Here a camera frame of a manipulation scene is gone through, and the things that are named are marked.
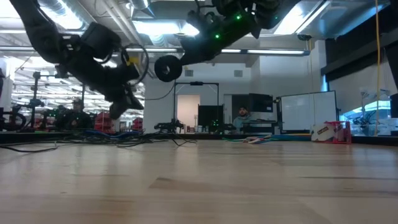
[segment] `wooden floor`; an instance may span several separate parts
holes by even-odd
[[[398,148],[200,141],[0,149],[0,223],[398,223]]]

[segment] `wood grain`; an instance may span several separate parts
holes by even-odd
[[[397,155],[311,142],[2,150],[0,222],[398,223]]]

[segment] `yellow cable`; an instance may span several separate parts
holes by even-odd
[[[376,109],[376,127],[374,129],[374,135],[377,136],[377,127],[379,124],[379,100],[380,100],[380,63],[381,63],[381,52],[380,52],[380,30],[379,30],[379,1],[376,2],[376,42],[377,42],[377,109]]]

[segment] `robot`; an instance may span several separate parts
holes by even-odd
[[[200,33],[181,40],[185,51],[182,58],[166,55],[156,61],[157,77],[163,82],[171,82],[181,75],[184,65],[211,60],[223,48],[248,33],[258,39],[261,29],[275,27],[299,1],[212,0],[211,6],[201,6],[195,1],[198,7],[188,13],[187,22]],[[63,34],[41,10],[37,0],[10,2],[20,15],[33,48],[44,60],[56,64],[61,77],[71,73],[112,102],[109,108],[112,119],[118,119],[129,108],[144,109],[128,84],[130,80],[139,79],[140,74],[133,64],[128,63],[127,46],[121,45],[121,38],[116,33],[92,22],[82,36]],[[215,7],[221,16],[213,12],[203,14],[203,7]],[[101,64],[109,61],[114,52],[120,53],[122,64],[116,68],[103,67]]]

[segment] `red object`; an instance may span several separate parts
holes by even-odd
[[[135,131],[142,131],[142,118],[136,118],[132,122],[132,129]]]
[[[351,125],[349,121],[328,121],[325,124],[331,124],[335,127],[333,140],[327,141],[327,143],[351,144]]]
[[[114,133],[113,121],[109,117],[109,113],[101,112],[97,115],[94,129],[104,133]]]

